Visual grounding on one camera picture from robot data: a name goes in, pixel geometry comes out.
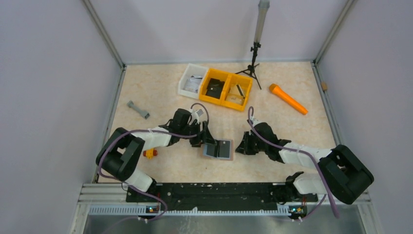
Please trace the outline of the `dark credit card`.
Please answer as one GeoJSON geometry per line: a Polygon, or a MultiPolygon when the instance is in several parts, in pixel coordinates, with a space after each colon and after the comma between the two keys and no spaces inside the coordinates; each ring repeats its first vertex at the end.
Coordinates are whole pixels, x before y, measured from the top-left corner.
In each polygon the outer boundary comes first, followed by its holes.
{"type": "Polygon", "coordinates": [[[212,157],[212,158],[217,158],[218,157],[217,145],[206,144],[204,146],[203,155],[212,157]]]}

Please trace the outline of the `brown leather card holder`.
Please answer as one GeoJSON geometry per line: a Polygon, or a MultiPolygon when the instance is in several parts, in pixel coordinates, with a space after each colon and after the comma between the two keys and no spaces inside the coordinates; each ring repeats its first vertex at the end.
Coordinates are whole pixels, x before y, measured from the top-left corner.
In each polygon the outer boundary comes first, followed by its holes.
{"type": "Polygon", "coordinates": [[[215,144],[205,144],[202,156],[218,160],[233,160],[233,140],[219,139],[215,144]]]}

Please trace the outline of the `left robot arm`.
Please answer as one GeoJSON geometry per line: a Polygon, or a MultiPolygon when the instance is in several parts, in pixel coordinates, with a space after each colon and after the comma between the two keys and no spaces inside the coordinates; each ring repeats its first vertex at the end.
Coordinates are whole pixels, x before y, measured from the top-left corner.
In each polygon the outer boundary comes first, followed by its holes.
{"type": "Polygon", "coordinates": [[[137,167],[144,151],[168,147],[185,138],[192,147],[217,145],[209,132],[209,121],[200,121],[199,118],[199,111],[179,108],[166,124],[155,128],[133,132],[119,127],[105,143],[95,162],[100,171],[105,170],[114,179],[147,192],[155,182],[137,167]]]}

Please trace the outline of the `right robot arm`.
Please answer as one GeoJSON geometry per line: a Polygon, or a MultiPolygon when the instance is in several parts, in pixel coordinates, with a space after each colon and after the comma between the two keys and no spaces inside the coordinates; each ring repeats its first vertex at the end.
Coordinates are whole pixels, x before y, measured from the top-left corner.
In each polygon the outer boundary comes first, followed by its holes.
{"type": "Polygon", "coordinates": [[[265,153],[270,160],[314,169],[315,174],[298,173],[293,186],[299,194],[326,194],[345,204],[353,204],[373,184],[369,169],[345,145],[321,149],[280,139],[265,122],[244,132],[235,150],[243,155],[265,153]]]}

